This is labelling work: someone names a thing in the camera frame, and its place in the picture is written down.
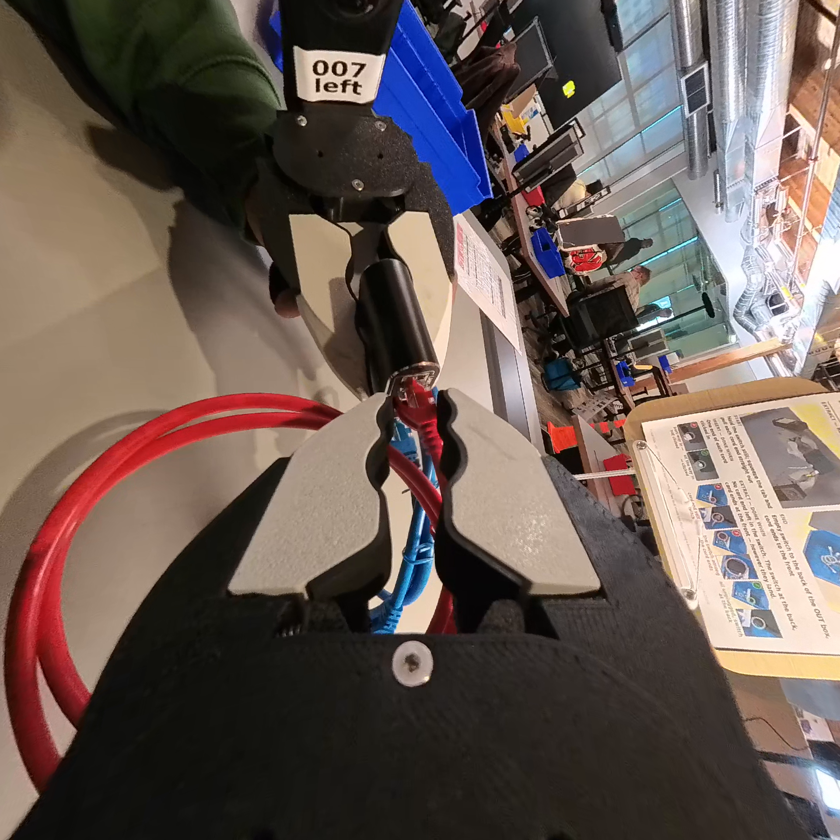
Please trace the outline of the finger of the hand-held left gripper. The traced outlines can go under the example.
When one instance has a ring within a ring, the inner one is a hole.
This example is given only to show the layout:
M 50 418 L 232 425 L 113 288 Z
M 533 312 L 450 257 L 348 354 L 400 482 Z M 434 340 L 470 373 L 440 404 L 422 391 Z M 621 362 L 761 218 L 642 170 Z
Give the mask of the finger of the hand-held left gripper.
M 447 260 L 454 243 L 449 215 L 444 216 L 444 234 L 440 244 L 430 214 L 420 211 L 401 213 L 385 231 L 385 258 L 400 259 L 411 272 L 440 371 L 447 359 L 455 298 L 453 269 Z
M 362 227 L 334 224 L 318 215 L 289 216 L 300 315 L 324 360 L 355 396 L 367 397 L 365 352 L 355 327 L 353 237 Z

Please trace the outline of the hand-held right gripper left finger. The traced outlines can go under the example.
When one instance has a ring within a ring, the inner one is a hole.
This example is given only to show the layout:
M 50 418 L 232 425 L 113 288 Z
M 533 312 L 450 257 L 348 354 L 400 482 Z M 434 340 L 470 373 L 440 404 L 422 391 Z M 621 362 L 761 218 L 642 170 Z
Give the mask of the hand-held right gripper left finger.
M 229 591 L 369 605 L 392 572 L 382 489 L 392 432 L 392 400 L 379 393 L 310 436 L 288 459 Z

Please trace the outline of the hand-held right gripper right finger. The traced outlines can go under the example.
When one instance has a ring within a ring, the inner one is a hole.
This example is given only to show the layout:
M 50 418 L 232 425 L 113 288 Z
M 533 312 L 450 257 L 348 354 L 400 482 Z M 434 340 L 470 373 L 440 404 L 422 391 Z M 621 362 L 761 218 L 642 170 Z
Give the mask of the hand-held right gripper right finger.
M 456 606 L 590 595 L 601 589 L 541 455 L 462 391 L 441 391 L 437 574 Z

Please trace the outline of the black ethernet hub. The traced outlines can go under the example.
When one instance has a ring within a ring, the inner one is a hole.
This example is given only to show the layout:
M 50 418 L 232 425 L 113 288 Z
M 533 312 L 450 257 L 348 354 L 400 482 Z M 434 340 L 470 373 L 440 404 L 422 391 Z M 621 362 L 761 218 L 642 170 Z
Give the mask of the black ethernet hub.
M 354 326 L 371 394 L 399 396 L 411 382 L 432 389 L 440 363 L 413 277 L 400 259 L 378 259 L 361 272 Z

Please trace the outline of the blue storage bin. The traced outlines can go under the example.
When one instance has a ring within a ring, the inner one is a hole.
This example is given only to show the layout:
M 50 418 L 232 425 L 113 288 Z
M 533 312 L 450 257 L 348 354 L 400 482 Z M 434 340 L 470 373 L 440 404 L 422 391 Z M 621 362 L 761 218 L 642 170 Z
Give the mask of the blue storage bin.
M 491 197 L 478 120 L 411 2 L 278 2 L 269 54 L 293 102 L 371 109 L 407 133 L 454 216 Z

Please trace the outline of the person's left forearm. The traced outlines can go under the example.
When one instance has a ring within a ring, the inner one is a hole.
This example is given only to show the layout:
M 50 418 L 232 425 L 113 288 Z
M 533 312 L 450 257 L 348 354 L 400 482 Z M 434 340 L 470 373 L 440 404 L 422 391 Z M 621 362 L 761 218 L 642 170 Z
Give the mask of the person's left forearm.
M 280 109 L 230 2 L 64 2 L 117 110 L 222 188 L 249 183 Z

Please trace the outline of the person's left hand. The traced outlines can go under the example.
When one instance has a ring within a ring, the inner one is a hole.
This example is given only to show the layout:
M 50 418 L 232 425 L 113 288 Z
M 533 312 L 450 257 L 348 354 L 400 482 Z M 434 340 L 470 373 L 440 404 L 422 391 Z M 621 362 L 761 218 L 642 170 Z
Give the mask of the person's left hand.
M 299 291 L 288 284 L 274 261 L 269 266 L 268 282 L 269 299 L 275 313 L 282 319 L 298 319 L 301 316 Z

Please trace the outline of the white stand base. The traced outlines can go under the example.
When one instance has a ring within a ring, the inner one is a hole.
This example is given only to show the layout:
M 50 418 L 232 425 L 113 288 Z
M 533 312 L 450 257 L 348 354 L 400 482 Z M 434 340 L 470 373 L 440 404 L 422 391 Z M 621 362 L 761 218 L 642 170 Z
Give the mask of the white stand base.
M 581 456 L 583 474 L 601 474 L 605 471 L 604 460 L 616 455 L 614 447 L 607 442 L 601 433 L 579 416 L 572 416 L 577 448 Z M 589 478 L 585 482 L 587 489 L 604 508 L 615 517 L 623 513 L 623 503 L 626 496 L 613 495 L 612 486 L 608 478 Z

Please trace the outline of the instruction poster board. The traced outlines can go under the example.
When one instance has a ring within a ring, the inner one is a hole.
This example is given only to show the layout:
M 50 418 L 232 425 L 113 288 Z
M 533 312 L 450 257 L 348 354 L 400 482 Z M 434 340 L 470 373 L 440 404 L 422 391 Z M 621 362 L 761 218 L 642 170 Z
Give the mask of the instruction poster board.
M 779 378 L 646 402 L 625 440 L 721 666 L 839 678 L 839 394 Z

